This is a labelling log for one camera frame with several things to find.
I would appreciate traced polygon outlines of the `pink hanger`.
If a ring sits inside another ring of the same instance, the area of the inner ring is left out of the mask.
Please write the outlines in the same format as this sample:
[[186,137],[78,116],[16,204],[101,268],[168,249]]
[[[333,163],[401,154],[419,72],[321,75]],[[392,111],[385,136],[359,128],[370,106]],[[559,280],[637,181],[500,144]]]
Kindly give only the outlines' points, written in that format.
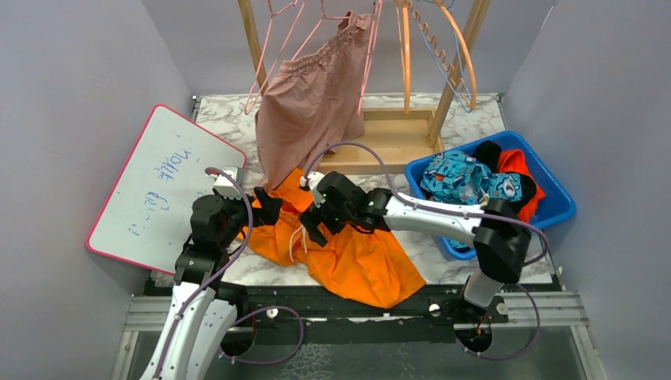
[[252,2],[239,1],[239,6],[254,68],[254,79],[244,104],[244,113],[249,115],[267,91],[271,74],[303,14],[305,1],[266,1],[268,22],[263,39],[252,12]]
[[296,60],[317,51],[332,37],[340,33],[339,27],[350,22],[351,1],[314,1],[317,18],[299,34],[298,45],[290,56]]
[[368,47],[366,50],[366,61],[363,72],[362,86],[359,92],[359,101],[357,112],[359,115],[362,114],[362,106],[364,101],[364,96],[366,93],[367,83],[370,76],[370,68],[372,66],[373,54],[376,46],[377,34],[380,24],[381,13],[384,7],[384,2],[382,0],[377,0],[373,2],[373,13],[371,16],[371,27],[370,27],[370,38]]

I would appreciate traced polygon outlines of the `black mounting rail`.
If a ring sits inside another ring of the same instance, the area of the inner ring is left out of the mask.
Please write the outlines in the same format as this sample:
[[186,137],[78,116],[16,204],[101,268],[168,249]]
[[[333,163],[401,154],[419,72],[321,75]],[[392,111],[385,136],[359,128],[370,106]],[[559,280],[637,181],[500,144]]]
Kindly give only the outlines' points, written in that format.
[[[238,310],[245,317],[216,343],[228,355],[254,344],[454,344],[481,331],[488,340],[495,328],[517,322],[514,312],[532,311],[527,295],[506,286],[486,311],[466,306],[461,289],[426,285],[390,309],[340,298],[323,287],[248,287]],[[515,306],[521,301],[522,306]]]

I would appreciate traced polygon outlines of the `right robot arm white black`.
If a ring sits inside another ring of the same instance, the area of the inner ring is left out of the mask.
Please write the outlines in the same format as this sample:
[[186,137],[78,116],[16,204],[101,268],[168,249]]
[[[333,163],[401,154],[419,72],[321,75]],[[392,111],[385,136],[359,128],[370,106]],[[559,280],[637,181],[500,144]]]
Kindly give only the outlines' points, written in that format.
[[459,241],[473,248],[479,267],[468,278],[457,313],[465,321],[484,316],[498,292],[518,283],[531,242],[529,228],[502,200],[486,205],[454,205],[417,199],[392,189],[363,191],[341,173],[311,172],[299,187],[313,198],[300,223],[320,246],[323,230],[338,234],[350,226],[360,234],[410,231]]

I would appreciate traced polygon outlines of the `black shorts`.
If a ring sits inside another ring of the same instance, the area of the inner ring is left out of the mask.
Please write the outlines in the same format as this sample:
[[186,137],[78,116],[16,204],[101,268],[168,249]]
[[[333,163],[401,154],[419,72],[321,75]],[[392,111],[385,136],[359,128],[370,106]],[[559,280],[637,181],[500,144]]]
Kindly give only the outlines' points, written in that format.
[[535,194],[534,182],[519,173],[501,173],[497,170],[499,155],[504,149],[497,143],[486,140],[474,150],[473,157],[488,167],[489,185],[487,194],[492,199],[504,199],[517,214]]

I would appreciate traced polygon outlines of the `blue plastic bin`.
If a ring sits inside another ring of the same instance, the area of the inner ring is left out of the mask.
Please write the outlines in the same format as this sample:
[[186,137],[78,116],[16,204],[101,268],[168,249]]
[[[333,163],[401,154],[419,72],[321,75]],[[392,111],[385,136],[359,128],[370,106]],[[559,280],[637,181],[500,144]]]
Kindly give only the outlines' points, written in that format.
[[[546,196],[540,201],[535,215],[530,219],[530,224],[543,230],[565,222],[575,216],[576,205],[573,198],[549,167],[545,165],[540,155],[517,132],[502,131],[450,150],[459,150],[472,154],[477,146],[486,140],[497,143],[502,147],[503,151],[520,150],[525,155],[525,163],[531,177],[540,186],[540,189],[544,191]],[[405,166],[404,175],[409,183],[411,196],[422,200],[426,198],[419,184],[424,170],[434,155],[436,154],[410,161]],[[471,260],[476,257],[474,249],[459,253],[453,249],[447,238],[433,236],[433,239],[439,252],[446,260]]]

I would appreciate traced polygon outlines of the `wooden clothes rack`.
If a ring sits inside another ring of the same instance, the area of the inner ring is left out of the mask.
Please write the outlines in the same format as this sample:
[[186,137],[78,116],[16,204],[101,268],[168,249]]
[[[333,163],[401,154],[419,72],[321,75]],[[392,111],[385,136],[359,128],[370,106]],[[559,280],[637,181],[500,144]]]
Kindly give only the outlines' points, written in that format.
[[[439,153],[445,147],[441,138],[442,126],[453,100],[468,113],[476,108],[477,84],[469,49],[475,43],[491,1],[473,1],[465,31],[462,32],[443,1],[435,1],[450,23],[457,39],[453,63],[445,64],[446,53],[438,50],[438,39],[430,34],[428,23],[421,22],[421,13],[408,2],[409,25],[419,27],[419,35],[428,43],[432,58],[438,60],[438,69],[446,75],[445,88],[436,109],[410,107],[408,114],[403,108],[362,108],[365,133],[354,139],[375,150],[387,163],[390,173],[401,173],[410,161]],[[469,85],[464,81],[464,66]],[[354,147],[346,147],[341,153],[326,154],[319,170],[336,170],[345,174],[381,173],[374,158],[357,153]]]

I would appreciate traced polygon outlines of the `pink beige shorts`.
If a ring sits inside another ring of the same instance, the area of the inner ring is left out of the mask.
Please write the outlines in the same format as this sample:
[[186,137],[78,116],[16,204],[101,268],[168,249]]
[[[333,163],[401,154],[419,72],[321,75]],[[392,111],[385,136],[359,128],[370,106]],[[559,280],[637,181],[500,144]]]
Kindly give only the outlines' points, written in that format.
[[255,114],[267,190],[328,146],[363,135],[358,105],[372,25],[372,14],[349,12],[316,52],[282,63]]

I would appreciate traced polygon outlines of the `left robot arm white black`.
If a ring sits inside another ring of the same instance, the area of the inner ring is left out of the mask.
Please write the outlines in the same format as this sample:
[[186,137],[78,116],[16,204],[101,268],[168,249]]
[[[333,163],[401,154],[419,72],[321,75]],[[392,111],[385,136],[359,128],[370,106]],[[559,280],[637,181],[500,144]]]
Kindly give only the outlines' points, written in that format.
[[192,204],[191,234],[175,264],[169,313],[143,379],[202,379],[227,330],[248,317],[245,286],[222,281],[228,248],[245,227],[274,225],[282,200],[217,192]]

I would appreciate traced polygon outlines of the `blue shark print shorts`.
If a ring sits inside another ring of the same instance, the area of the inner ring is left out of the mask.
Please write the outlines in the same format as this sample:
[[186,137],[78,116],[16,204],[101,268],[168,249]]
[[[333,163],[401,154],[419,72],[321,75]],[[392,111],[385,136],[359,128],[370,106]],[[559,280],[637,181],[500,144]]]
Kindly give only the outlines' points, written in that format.
[[427,199],[441,203],[475,205],[504,200],[487,194],[490,175],[488,167],[472,155],[448,151],[431,159],[419,186]]

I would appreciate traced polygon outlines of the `whiteboard with pink frame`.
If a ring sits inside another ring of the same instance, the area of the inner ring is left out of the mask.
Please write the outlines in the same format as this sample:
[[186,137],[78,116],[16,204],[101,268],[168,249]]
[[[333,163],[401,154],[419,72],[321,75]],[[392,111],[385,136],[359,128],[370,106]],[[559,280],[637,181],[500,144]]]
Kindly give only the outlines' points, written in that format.
[[158,104],[150,112],[86,240],[93,252],[172,274],[191,233],[191,206],[211,192],[207,167],[245,167],[236,146]]

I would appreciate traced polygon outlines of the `orange shorts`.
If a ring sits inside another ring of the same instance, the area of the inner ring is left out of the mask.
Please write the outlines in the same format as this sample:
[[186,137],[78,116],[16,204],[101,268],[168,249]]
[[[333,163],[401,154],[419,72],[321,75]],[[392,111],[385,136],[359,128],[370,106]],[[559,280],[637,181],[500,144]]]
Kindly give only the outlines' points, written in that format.
[[351,226],[340,233],[321,232],[327,238],[321,247],[311,241],[298,216],[312,203],[312,196],[299,188],[303,176],[294,169],[270,196],[283,205],[273,226],[254,228],[249,248],[281,266],[304,264],[309,275],[341,298],[389,309],[425,285],[411,259],[390,232],[360,234]]

